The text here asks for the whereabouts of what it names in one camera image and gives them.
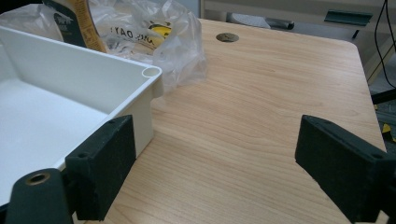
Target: wooden table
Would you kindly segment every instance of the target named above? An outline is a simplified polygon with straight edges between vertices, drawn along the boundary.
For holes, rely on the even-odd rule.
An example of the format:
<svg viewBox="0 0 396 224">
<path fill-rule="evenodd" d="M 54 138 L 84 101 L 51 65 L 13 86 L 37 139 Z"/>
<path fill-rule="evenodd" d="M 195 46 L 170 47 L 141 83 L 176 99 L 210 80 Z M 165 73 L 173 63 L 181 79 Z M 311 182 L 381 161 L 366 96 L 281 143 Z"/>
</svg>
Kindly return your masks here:
<svg viewBox="0 0 396 224">
<path fill-rule="evenodd" d="M 347 223 L 294 151 L 302 114 L 385 149 L 357 48 L 201 22 L 207 81 L 153 102 L 155 136 L 105 223 Z"/>
</svg>

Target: plastic wrapper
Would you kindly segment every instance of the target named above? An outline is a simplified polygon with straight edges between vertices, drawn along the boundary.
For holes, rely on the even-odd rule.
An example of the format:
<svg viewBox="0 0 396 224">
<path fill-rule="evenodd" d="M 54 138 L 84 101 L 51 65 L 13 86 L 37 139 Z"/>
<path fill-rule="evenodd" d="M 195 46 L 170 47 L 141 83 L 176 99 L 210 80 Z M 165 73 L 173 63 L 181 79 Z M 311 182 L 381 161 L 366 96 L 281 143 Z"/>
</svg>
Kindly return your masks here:
<svg viewBox="0 0 396 224">
<path fill-rule="evenodd" d="M 205 80 L 201 23 L 178 2 L 91 0 L 90 11 L 106 52 L 161 67 L 165 91 Z M 54 13 L 28 5 L 0 15 L 0 25 L 62 41 Z"/>
</svg>

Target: black cable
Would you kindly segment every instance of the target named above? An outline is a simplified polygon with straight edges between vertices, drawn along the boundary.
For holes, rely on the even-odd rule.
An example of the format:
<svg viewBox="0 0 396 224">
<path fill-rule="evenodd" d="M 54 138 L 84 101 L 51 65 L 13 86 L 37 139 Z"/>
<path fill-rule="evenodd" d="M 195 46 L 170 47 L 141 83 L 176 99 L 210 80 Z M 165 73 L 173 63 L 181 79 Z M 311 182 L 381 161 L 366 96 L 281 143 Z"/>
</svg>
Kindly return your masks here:
<svg viewBox="0 0 396 224">
<path fill-rule="evenodd" d="M 392 36 L 392 44 L 393 44 L 393 47 L 394 47 L 395 52 L 396 52 L 395 36 L 393 35 L 392 26 L 390 24 L 390 19 L 389 19 L 388 0 L 385 0 L 385 2 L 386 2 L 385 10 L 387 11 L 388 27 L 389 27 L 389 30 L 390 30 L 390 35 Z"/>
<path fill-rule="evenodd" d="M 381 19 L 382 13 L 384 12 L 384 8 L 386 7 L 387 4 L 388 4 L 388 0 L 385 0 L 385 1 L 384 1 L 384 5 L 382 5 L 381 12 L 379 13 L 378 20 L 376 21 L 375 31 L 374 31 L 374 39 L 375 39 L 376 51 L 378 52 L 379 58 L 380 58 L 380 60 L 381 60 L 382 69 L 383 69 L 383 71 L 384 71 L 385 79 L 387 80 L 388 84 L 389 84 L 391 87 L 393 87 L 394 89 L 396 89 L 396 87 L 393 86 L 393 85 L 389 82 L 388 75 L 387 75 L 387 71 L 386 71 L 386 69 L 385 69 L 384 59 L 382 58 L 381 51 L 379 51 L 378 41 L 377 41 L 377 38 L 376 38 L 376 33 L 377 33 L 377 29 L 378 29 L 379 20 Z"/>
</svg>

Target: metal ring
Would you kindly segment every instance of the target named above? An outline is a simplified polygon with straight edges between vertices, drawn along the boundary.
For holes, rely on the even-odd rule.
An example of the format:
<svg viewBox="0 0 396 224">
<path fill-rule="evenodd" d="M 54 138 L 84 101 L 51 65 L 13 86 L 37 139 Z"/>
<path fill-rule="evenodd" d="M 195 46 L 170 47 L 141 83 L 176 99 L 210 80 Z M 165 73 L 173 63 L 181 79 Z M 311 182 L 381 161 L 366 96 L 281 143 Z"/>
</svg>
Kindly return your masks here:
<svg viewBox="0 0 396 224">
<path fill-rule="evenodd" d="M 40 173 L 30 176 L 26 179 L 26 184 L 29 186 L 39 185 L 50 179 L 49 173 Z"/>
</svg>

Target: white plastic box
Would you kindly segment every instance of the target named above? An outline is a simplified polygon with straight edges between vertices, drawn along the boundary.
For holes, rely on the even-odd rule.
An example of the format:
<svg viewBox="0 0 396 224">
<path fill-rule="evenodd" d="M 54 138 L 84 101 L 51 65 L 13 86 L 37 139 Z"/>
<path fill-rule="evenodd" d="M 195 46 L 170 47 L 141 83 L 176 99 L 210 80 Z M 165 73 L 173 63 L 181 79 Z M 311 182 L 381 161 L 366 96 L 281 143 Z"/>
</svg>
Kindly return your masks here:
<svg viewBox="0 0 396 224">
<path fill-rule="evenodd" d="M 134 117 L 136 155 L 153 137 L 162 70 L 0 26 L 0 205 L 20 177 L 64 168 L 106 121 Z"/>
</svg>

